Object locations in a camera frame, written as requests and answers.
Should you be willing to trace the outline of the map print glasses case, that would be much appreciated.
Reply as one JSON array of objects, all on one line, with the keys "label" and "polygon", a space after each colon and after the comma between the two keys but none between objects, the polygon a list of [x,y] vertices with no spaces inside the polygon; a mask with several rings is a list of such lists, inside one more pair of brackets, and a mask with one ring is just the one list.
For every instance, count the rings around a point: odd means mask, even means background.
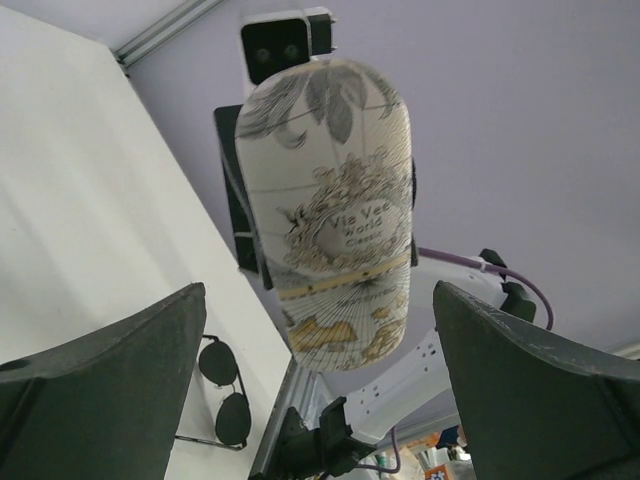
[{"label": "map print glasses case", "polygon": [[235,147],[295,360],[334,372],[388,356],[404,337],[412,260],[401,95],[358,61],[299,65],[253,90]]}]

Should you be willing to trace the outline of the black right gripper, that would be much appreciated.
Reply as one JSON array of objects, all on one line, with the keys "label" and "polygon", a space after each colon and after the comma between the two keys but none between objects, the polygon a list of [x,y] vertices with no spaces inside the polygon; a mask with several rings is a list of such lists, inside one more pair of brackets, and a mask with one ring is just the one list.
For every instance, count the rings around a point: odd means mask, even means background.
[{"label": "black right gripper", "polygon": [[405,106],[216,110],[240,266],[270,289],[405,289],[412,263]]}]

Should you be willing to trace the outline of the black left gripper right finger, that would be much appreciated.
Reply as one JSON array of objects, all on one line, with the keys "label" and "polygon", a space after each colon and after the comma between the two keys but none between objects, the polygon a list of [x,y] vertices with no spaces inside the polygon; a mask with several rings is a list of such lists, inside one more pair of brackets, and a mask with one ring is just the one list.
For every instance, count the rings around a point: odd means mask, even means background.
[{"label": "black left gripper right finger", "polygon": [[480,479],[636,479],[639,364],[440,281],[436,329]]}]

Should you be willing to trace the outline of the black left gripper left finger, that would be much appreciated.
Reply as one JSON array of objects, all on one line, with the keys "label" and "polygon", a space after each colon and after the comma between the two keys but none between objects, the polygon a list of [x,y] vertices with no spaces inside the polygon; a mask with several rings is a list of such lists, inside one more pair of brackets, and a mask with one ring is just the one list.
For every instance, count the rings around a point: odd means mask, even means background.
[{"label": "black left gripper left finger", "polygon": [[2,478],[163,478],[205,321],[205,287],[193,283],[2,364]]}]

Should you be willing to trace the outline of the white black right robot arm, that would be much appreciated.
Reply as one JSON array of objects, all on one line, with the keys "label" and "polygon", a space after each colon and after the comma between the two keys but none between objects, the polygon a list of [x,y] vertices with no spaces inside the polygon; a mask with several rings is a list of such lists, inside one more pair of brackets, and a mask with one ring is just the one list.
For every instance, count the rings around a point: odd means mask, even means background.
[{"label": "white black right robot arm", "polygon": [[[239,268],[257,275],[266,290],[283,292],[284,277],[267,258],[260,242],[243,172],[236,151],[235,134],[241,108],[219,107],[213,113],[220,144],[227,199],[235,237]],[[411,295],[421,309],[428,307],[440,280],[470,288],[500,313],[523,321],[536,308],[523,290],[526,279],[508,269],[493,251],[483,250],[477,259],[435,253],[411,246],[408,264],[416,280]],[[539,478],[560,472],[564,479],[636,479],[639,476],[639,382],[631,368],[619,365],[605,375],[582,368],[584,383],[602,390],[597,405],[610,415],[607,424],[622,442],[620,452],[597,453],[579,445],[565,456],[545,458]],[[384,435],[394,435],[396,422],[418,410],[450,386],[445,356],[437,330],[397,363],[359,391],[330,403],[320,414],[320,424],[310,430],[293,406],[277,406],[278,437],[255,473],[257,479],[300,479],[318,473],[323,477],[366,469],[362,458],[373,452]]]}]

